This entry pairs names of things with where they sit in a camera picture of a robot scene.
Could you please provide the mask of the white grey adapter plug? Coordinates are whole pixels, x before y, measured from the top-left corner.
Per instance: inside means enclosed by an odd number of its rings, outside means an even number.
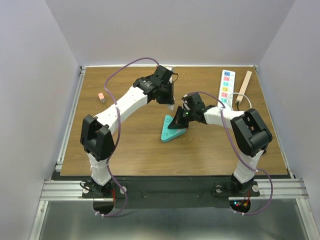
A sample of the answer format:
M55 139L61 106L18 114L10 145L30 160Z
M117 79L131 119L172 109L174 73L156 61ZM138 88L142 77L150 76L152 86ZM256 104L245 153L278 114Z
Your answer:
M174 107L175 107L174 104L167 104L166 106L167 106L168 109L171 110L171 111L173 111L173 110L174 110Z

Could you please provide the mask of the teal triangular power strip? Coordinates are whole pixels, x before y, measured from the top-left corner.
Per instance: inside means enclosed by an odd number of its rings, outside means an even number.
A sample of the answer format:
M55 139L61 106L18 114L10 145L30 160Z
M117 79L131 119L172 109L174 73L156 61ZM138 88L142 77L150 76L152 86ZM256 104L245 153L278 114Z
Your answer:
M162 132L160 139L163 143L167 143L186 133L187 129L169 129L169 124L172 122L173 117L166 115L163 120Z

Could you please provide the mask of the white multicolour power strip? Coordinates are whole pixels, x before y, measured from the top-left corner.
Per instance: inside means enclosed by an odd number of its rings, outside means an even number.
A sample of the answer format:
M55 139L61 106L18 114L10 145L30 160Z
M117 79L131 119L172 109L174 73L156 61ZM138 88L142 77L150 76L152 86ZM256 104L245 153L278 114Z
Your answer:
M225 105L226 109L231 110L232 106L232 99L235 87L235 77L236 73L234 71L230 70L223 70L221 74L221 80L220 80L220 86L219 86L219 93L218 93L218 99L219 102L217 103L218 107L222 107L223 105L221 102Z

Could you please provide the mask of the salmon orange charger plug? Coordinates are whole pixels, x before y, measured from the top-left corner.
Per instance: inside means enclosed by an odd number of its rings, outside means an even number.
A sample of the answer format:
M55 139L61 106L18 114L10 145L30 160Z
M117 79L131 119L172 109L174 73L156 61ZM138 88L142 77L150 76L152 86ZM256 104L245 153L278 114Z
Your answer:
M103 103L103 104L106 103L106 98L105 98L105 96L104 96L104 94L102 92L100 92L98 94L98 98L99 98L101 103Z

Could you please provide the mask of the beige wooden power strip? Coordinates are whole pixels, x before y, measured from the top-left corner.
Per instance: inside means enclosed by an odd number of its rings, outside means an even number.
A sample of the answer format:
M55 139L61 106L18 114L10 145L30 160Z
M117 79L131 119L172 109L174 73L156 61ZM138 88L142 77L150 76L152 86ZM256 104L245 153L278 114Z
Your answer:
M246 75L243 79L242 85L240 87L240 90L236 94L237 95L236 100L235 100L236 104L240 104L243 101L243 98L245 97L245 93L246 93L247 87L248 87L250 79L251 79L251 76L252 76L252 72L247 71Z

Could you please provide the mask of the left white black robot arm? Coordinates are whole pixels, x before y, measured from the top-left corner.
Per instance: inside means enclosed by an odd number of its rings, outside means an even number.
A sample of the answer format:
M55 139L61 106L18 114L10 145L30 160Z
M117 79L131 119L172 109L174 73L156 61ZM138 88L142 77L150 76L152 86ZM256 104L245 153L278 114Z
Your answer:
M175 104L172 67L158 65L151 75L140 77L128 91L106 110L95 116L87 115L82 121L80 143L90 163L94 191L100 197L111 193L112 179L109 159L116 149L115 131L121 132L121 124L136 110L156 101L161 105Z

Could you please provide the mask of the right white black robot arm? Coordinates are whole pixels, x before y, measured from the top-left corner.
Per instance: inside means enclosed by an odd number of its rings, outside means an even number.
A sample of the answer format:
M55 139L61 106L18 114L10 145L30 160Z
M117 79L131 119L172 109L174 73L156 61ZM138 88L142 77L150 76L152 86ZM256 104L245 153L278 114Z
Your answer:
M235 195L242 195L254 181L260 157L266 151L273 136L256 109L235 111L205 105L200 94L191 92L185 95L182 106L177 108L173 120L168 125L171 130L187 129L190 122L222 126L225 129L238 163L231 175L230 189Z

